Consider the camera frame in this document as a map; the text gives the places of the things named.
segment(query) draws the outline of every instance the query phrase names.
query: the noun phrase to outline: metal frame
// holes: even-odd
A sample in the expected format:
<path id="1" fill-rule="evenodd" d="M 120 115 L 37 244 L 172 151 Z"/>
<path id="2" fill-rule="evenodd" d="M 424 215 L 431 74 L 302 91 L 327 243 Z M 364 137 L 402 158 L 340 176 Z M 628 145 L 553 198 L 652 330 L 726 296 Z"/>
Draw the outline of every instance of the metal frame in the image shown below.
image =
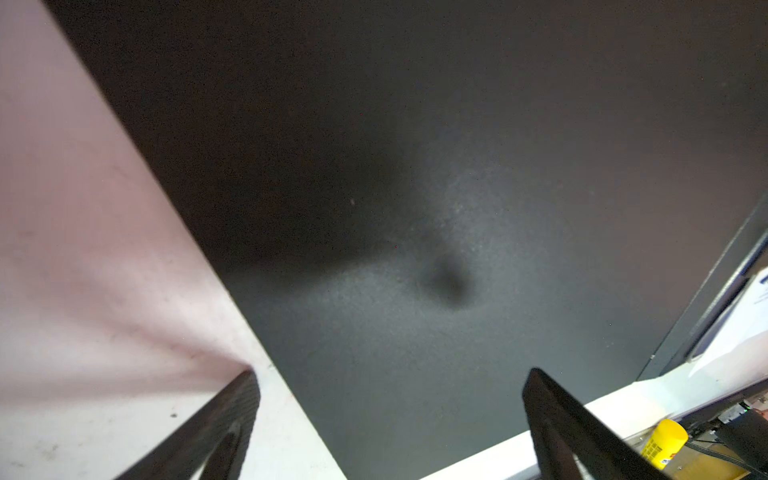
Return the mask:
<path id="1" fill-rule="evenodd" d="M 242 372 L 117 480 L 189 480 L 204 462 L 200 480 L 236 480 L 260 399 L 256 375 Z"/>
<path id="2" fill-rule="evenodd" d="M 597 480 L 667 479 L 544 371 L 528 374 L 523 403 L 544 480 L 580 480 L 574 454 Z"/>
<path id="3" fill-rule="evenodd" d="M 739 293 L 744 274 L 768 243 L 768 192 L 730 241 L 637 380 L 656 378 L 686 362 L 707 329 Z"/>

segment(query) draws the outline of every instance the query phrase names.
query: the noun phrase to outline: white surface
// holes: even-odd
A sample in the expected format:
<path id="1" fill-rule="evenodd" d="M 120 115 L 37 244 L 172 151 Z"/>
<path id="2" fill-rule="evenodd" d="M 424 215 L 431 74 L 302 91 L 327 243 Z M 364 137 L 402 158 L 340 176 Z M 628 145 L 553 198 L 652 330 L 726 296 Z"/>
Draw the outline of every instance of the white surface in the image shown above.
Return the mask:
<path id="1" fill-rule="evenodd" d="M 744 287 L 723 327 L 715 335 L 690 374 L 698 372 L 748 339 L 768 330 L 768 268 Z"/>
<path id="2" fill-rule="evenodd" d="M 768 333 L 747 340 L 739 349 L 690 375 L 692 368 L 693 364 L 684 364 L 665 376 L 633 383 L 586 406 L 625 439 L 661 419 L 689 412 L 766 378 Z M 425 480 L 503 480 L 535 463 L 531 435 L 525 432 L 428 475 Z"/>
<path id="3" fill-rule="evenodd" d="M 343 477 L 37 0 L 0 0 L 0 203 L 0 478 L 113 478 L 245 365 L 242 478 Z"/>

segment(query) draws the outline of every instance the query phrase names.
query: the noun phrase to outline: yellow cylinder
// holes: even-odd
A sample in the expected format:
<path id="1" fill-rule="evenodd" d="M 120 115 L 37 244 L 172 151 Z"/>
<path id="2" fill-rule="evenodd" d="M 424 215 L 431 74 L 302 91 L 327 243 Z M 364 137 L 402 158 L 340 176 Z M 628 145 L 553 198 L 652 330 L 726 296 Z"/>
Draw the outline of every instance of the yellow cylinder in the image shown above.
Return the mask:
<path id="1" fill-rule="evenodd" d="M 640 455 L 661 470 L 672 461 L 687 441 L 688 433 L 679 423 L 664 419 L 650 435 Z"/>

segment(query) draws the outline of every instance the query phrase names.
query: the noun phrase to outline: black cable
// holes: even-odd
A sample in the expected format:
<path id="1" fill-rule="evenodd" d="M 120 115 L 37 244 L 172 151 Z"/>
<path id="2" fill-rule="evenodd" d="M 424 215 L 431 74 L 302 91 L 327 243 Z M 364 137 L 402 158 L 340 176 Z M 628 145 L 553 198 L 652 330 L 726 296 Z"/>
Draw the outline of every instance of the black cable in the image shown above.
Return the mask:
<path id="1" fill-rule="evenodd" d="M 710 457 L 719 458 L 720 460 L 724 460 L 725 462 L 733 463 L 734 465 L 739 466 L 739 467 L 743 468 L 744 470 L 752 472 L 753 474 L 757 475 L 760 478 L 764 478 L 764 479 L 768 480 L 768 475 L 767 474 L 761 472 L 760 470 L 758 470 L 757 468 L 754 468 L 751 465 L 748 465 L 748 464 L 742 462 L 738 458 L 734 458 L 734 457 L 731 457 L 729 455 L 724 455 L 724 454 L 718 453 L 718 452 L 713 452 L 712 450 L 708 450 L 708 449 L 706 449 L 706 448 L 704 448 L 704 447 L 702 447 L 700 445 L 696 445 L 695 443 L 691 443 L 690 440 L 685 443 L 685 446 L 688 447 L 691 450 L 696 450 L 699 453 L 703 453 L 705 455 L 709 455 Z"/>

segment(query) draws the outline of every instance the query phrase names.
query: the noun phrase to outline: white paper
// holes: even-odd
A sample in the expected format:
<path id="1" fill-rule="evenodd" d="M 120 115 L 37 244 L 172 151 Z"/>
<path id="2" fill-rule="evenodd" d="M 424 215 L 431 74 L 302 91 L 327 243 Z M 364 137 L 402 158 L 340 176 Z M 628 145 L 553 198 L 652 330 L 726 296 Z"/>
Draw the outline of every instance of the white paper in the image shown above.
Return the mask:
<path id="1" fill-rule="evenodd" d="M 715 359 L 730 353 L 741 343 L 768 331 L 768 268 L 761 270 L 744 287 L 730 316 L 712 343 L 696 361 L 689 376 Z"/>

